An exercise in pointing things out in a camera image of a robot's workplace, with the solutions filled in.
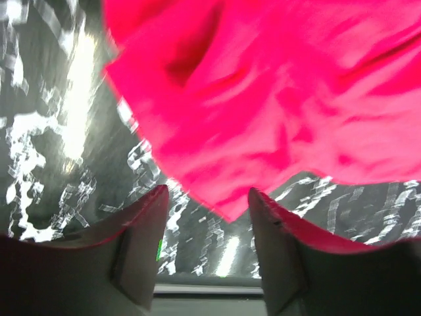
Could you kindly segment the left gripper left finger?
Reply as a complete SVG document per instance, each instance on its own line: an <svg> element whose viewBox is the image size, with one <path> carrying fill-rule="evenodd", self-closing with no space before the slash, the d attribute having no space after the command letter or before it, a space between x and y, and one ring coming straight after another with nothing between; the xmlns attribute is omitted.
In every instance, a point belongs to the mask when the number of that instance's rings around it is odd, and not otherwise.
<svg viewBox="0 0 421 316"><path fill-rule="evenodd" d="M66 236L76 275L66 311L149 311L169 192L159 185L131 206Z"/></svg>

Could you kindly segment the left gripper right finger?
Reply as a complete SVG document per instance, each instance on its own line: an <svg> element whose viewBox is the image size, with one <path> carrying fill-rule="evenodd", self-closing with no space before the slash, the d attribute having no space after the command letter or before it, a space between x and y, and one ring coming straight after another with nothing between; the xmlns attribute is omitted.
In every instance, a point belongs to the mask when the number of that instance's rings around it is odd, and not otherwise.
<svg viewBox="0 0 421 316"><path fill-rule="evenodd" d="M327 294L308 285L298 237L278 216L280 205L256 188L248 202L267 313L328 315Z"/></svg>

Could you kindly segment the pink t shirt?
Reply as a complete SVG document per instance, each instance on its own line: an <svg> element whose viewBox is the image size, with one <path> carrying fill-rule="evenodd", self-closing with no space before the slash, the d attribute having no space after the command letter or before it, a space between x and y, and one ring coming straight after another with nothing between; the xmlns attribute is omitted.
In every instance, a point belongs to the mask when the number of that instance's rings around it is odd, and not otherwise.
<svg viewBox="0 0 421 316"><path fill-rule="evenodd" d="M301 171L420 178L419 1L104 1L105 72L162 171L227 221Z"/></svg>

